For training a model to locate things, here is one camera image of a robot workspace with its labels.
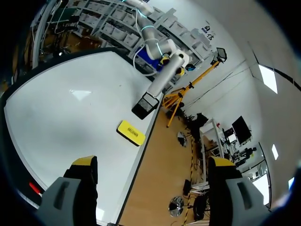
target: yellow eraser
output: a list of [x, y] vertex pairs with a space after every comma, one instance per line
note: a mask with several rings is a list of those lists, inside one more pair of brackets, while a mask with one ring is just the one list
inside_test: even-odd
[[145, 135], [125, 120], [118, 126], [117, 132], [136, 146], [141, 146], [145, 140]]

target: white tabletop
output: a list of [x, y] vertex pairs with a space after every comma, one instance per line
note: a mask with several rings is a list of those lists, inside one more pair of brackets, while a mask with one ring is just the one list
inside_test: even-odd
[[144, 149], [116, 128], [127, 120], [150, 133], [156, 111], [144, 120], [131, 112], [150, 83], [116, 53], [105, 52], [64, 62], [20, 87], [7, 100], [5, 117], [16, 151], [39, 185], [47, 189], [77, 158], [96, 155], [97, 222], [115, 223]]

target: computer monitor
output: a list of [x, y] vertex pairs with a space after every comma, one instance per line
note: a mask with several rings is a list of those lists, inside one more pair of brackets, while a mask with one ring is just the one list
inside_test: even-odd
[[240, 144], [244, 143], [247, 139], [249, 139], [252, 136], [251, 131], [249, 130], [242, 116], [240, 116], [232, 124], [232, 127]]

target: white robotic arm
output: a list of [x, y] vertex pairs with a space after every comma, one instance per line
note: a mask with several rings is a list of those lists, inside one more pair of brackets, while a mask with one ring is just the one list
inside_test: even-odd
[[156, 28], [147, 18], [147, 16], [154, 12], [154, 9], [149, 4], [143, 0], [123, 0], [123, 2], [137, 9], [136, 22], [139, 24], [140, 32], [145, 41], [146, 51], [150, 59], [161, 59], [165, 53], [170, 53], [169, 63], [164, 66], [147, 90], [147, 93], [152, 97], [157, 97], [176, 74], [176, 71], [181, 67], [184, 68], [189, 63], [190, 58], [185, 52], [177, 49], [173, 40], [168, 39], [164, 42], [159, 42], [155, 36], [157, 32]]

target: robotic arm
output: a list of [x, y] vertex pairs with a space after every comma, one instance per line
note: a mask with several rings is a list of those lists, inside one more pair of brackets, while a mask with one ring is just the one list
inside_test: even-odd
[[147, 18], [147, 16], [154, 12], [154, 9], [150, 5], [143, 0], [123, 0], [123, 2], [136, 8], [136, 22], [140, 27], [139, 30], [145, 41], [146, 51], [150, 59], [161, 59], [165, 53], [171, 53], [169, 55], [169, 63], [163, 67], [145, 95], [132, 110], [139, 118], [144, 119], [158, 106], [158, 104], [152, 104], [158, 102], [156, 97], [176, 74], [176, 71], [179, 68], [184, 68], [189, 63], [190, 58], [184, 51], [177, 49], [173, 40], [168, 39], [164, 42], [159, 42], [156, 39], [156, 28]]

